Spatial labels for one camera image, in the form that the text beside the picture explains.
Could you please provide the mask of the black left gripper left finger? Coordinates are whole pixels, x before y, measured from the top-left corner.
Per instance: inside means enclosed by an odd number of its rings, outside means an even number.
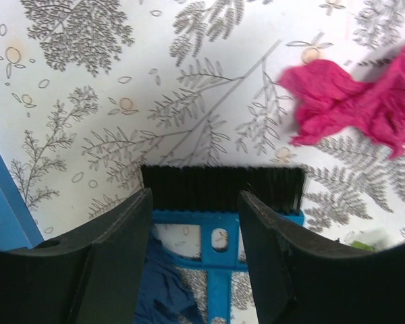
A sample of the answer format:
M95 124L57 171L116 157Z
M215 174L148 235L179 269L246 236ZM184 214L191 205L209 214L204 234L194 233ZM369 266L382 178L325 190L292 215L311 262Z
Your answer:
M131 323L152 212L145 188L34 248L0 251L0 323Z

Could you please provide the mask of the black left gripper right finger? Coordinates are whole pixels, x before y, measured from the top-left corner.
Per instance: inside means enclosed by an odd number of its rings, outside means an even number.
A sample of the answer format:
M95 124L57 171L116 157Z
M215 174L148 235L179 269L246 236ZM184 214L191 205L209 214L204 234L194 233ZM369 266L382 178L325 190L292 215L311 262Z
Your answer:
M238 211L259 323L405 323L405 243L346 246L247 191Z

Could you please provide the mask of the blue hand brush black bristles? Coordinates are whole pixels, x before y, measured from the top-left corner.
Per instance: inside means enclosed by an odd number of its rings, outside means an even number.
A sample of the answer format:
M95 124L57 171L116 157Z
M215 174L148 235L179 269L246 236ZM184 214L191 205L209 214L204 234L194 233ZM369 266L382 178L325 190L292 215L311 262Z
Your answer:
M248 190L268 207L303 225L306 172L301 167L142 165L142 182L153 193L156 224L197 225L200 256L172 252L179 267L207 274L208 320L231 321L232 275L246 272L239 260L238 195Z

